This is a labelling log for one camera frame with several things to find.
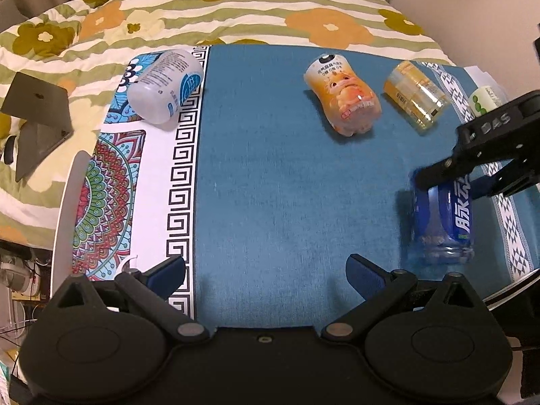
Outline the floral striped duvet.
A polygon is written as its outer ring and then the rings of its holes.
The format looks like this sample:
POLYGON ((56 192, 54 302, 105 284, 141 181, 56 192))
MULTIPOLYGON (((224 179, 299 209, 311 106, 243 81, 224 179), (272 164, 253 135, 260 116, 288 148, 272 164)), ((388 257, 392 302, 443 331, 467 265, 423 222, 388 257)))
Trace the floral striped duvet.
POLYGON ((179 46, 344 49, 446 64, 435 40, 385 0, 72 0, 1 35, 1 88, 18 72, 64 88, 74 133, 26 180, 1 166, 1 237, 52 247, 72 157, 94 149, 130 59, 179 46))

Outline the orange cartoon cup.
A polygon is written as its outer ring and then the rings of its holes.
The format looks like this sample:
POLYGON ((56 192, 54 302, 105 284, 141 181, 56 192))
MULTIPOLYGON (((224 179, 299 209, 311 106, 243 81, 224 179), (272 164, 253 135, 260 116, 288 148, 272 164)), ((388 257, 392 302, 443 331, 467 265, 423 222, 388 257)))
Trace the orange cartoon cup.
POLYGON ((306 69, 304 81, 316 94, 323 112, 340 135, 366 134, 381 117, 375 92, 339 54, 323 54, 306 69))

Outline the blue patterned tablecloth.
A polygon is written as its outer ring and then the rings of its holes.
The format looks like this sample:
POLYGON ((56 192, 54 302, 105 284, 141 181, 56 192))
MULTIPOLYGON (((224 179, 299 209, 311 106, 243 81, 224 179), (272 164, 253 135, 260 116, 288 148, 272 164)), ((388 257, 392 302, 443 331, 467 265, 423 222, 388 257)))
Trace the blue patterned tablecloth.
POLYGON ((214 327, 325 324, 359 303, 345 262, 439 279, 410 245, 414 169, 450 154, 487 76, 424 64, 450 97, 418 134, 388 101, 367 134, 329 126, 303 80, 319 50, 199 48, 206 76, 167 125, 104 122, 73 160, 60 208, 52 283, 72 272, 110 280, 129 262, 186 263, 170 302, 214 327))

